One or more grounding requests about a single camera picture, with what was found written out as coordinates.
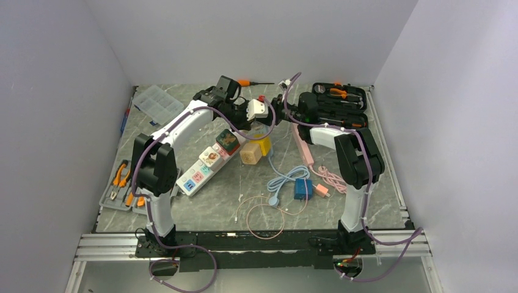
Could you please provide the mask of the yellow cube adapter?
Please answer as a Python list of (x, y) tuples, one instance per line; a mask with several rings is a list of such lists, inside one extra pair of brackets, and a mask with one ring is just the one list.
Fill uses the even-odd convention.
[(252, 142), (259, 145), (262, 156), (267, 156), (272, 148), (271, 139), (269, 137), (265, 137), (259, 140), (253, 140)]

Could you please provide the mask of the peach cube adapter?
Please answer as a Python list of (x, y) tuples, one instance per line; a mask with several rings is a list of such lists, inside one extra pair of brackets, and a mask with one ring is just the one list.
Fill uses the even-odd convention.
[(256, 165), (263, 157), (261, 147), (257, 143), (246, 143), (239, 151), (241, 162), (246, 165)]

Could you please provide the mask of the pink power strip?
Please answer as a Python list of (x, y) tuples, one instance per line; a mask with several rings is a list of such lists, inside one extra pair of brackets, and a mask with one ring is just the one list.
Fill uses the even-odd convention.
[(297, 124), (291, 124), (291, 131), (293, 134), (294, 141), (299, 150), (300, 157), (306, 167), (312, 166), (314, 164), (313, 156), (310, 152), (310, 149), (305, 141), (303, 141), (299, 135), (299, 131), (297, 128)]

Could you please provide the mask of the black tool case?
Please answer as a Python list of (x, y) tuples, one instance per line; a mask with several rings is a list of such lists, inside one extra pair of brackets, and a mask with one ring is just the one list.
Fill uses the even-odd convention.
[[(332, 88), (361, 95), (362, 99), (358, 103), (353, 103), (339, 96), (331, 96), (329, 90)], [(312, 93), (316, 95), (318, 116), (322, 122), (348, 129), (368, 127), (368, 117), (365, 114), (367, 94), (364, 89), (350, 84), (316, 82), (312, 85)]]

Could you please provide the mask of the white power strip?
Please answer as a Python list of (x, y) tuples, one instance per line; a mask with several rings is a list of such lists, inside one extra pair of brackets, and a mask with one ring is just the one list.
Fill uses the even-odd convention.
[(183, 172), (183, 174), (176, 180), (175, 184), (178, 187), (178, 190), (191, 197), (195, 195), (220, 169), (222, 169), (230, 159), (237, 154), (244, 144), (248, 142), (248, 140), (243, 136), (238, 134), (235, 135), (241, 143), (241, 146), (235, 153), (229, 156), (215, 140), (215, 142), (210, 146), (222, 156), (224, 159), (223, 164), (217, 170), (212, 171), (198, 158), (193, 165)]

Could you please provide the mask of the blue cube adapter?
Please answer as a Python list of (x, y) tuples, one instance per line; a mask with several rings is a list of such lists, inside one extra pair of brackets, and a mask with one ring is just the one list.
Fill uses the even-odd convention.
[(311, 200), (313, 197), (312, 180), (306, 178), (295, 179), (294, 195), (295, 200)]

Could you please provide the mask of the clear plastic screw box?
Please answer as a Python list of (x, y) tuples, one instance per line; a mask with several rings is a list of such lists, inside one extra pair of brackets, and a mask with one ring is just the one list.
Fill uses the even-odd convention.
[(152, 85), (135, 98), (133, 104), (155, 123), (166, 125), (177, 117), (184, 105), (157, 85)]

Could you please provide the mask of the small pink charger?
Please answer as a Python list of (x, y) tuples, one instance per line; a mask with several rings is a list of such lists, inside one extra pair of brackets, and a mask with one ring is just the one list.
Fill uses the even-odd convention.
[(318, 184), (318, 185), (314, 186), (314, 190), (315, 190), (315, 193), (317, 195), (319, 195), (320, 197), (322, 197), (322, 198), (329, 198), (330, 197), (328, 188), (326, 188), (322, 184)]

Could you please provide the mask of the grey tool case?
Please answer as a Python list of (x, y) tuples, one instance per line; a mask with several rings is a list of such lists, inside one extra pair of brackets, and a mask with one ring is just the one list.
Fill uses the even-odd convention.
[(131, 193), (131, 161), (122, 160), (112, 173), (105, 188), (99, 205), (102, 208), (111, 208), (119, 211), (133, 211), (136, 214), (146, 215), (145, 199), (135, 198)]

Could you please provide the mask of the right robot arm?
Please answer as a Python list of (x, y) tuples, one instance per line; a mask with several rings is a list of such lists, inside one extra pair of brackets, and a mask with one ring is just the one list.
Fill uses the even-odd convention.
[(345, 210), (340, 219), (346, 231), (336, 238), (339, 250), (352, 253), (359, 247), (360, 240), (367, 237), (375, 240), (368, 230), (366, 216), (374, 186), (385, 172), (385, 162), (370, 129), (349, 129), (322, 120), (314, 110), (318, 104), (312, 93), (307, 99), (300, 98), (296, 106), (287, 103), (283, 94), (265, 103), (268, 107), (266, 125), (278, 125), (282, 120), (295, 123), (303, 141), (336, 151), (340, 176), (347, 188)]

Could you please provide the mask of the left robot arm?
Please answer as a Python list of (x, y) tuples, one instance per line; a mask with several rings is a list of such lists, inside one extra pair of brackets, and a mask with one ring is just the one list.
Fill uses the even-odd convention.
[(139, 134), (133, 143), (131, 191), (145, 199), (146, 236), (153, 237), (151, 248), (159, 256), (168, 256), (177, 244), (169, 191), (178, 178), (175, 152), (194, 131), (217, 118), (224, 119), (239, 136), (251, 129), (247, 103), (235, 104), (241, 85), (221, 76), (215, 86), (197, 92), (186, 108), (169, 124), (152, 135)]

